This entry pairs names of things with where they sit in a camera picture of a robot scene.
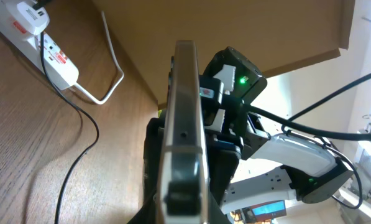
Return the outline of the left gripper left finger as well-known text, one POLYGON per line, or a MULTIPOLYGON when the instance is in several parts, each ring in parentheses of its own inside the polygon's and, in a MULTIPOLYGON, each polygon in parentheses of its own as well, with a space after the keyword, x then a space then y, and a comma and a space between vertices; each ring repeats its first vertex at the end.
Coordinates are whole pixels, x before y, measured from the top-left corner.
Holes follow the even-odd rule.
POLYGON ((159 209, 158 176, 162 152, 164 120, 152 118, 146 127, 144 141, 143 204, 127 224, 155 224, 159 209))

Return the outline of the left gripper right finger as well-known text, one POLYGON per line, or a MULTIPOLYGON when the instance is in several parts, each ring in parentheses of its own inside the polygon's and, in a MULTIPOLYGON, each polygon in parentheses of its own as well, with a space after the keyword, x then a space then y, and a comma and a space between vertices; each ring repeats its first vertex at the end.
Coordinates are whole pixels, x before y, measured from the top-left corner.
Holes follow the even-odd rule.
POLYGON ((209 222, 212 224, 230 223, 227 216, 221 211, 225 191, 235 174, 241 151, 237 146, 210 147, 208 149, 209 167, 209 222))

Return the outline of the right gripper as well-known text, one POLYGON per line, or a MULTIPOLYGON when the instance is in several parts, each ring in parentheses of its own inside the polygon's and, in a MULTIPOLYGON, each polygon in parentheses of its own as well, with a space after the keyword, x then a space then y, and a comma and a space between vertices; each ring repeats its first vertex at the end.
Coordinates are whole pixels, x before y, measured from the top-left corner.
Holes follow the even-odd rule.
POLYGON ((203 111, 206 135, 209 190, 216 208, 221 208, 240 160, 257 152, 271 135, 258 130, 256 115, 243 102, 225 103, 216 111, 203 111))

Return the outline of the black smartphone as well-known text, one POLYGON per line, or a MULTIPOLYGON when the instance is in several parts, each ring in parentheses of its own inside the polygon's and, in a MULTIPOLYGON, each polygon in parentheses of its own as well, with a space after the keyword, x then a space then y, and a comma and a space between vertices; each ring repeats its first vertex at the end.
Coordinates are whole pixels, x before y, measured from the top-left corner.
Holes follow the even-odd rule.
POLYGON ((157 184, 157 223, 208 223, 209 173, 196 44, 176 42, 157 184))

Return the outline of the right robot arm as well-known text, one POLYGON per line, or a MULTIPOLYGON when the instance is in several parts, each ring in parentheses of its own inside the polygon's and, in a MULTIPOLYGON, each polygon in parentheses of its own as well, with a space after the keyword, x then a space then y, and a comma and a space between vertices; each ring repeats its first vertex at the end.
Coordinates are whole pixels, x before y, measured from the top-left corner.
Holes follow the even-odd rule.
POLYGON ((232 47, 218 51, 200 78, 210 190, 222 215, 286 200, 323 202, 357 175, 326 141, 266 133, 249 110, 266 87, 261 71, 232 47))

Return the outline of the white charger plug adapter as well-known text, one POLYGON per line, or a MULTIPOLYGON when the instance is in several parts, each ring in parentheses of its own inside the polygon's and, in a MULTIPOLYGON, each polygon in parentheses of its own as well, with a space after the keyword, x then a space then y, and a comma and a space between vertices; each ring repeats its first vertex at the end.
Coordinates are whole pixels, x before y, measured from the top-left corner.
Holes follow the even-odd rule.
POLYGON ((20 40, 28 40, 43 32, 50 18, 44 7, 34 9, 37 1, 11 1, 6 3, 9 24, 19 33, 20 40))

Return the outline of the white power strip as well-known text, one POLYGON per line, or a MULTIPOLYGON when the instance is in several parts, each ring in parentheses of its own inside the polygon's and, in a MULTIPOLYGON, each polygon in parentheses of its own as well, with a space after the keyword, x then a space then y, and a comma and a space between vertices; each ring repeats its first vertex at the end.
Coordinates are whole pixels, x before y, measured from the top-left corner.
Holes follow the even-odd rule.
POLYGON ((0 32, 14 44, 41 72, 47 71, 52 82, 65 90, 73 86, 79 71, 55 41, 45 32, 28 40, 20 40, 19 33, 9 24, 6 3, 0 1, 0 32))

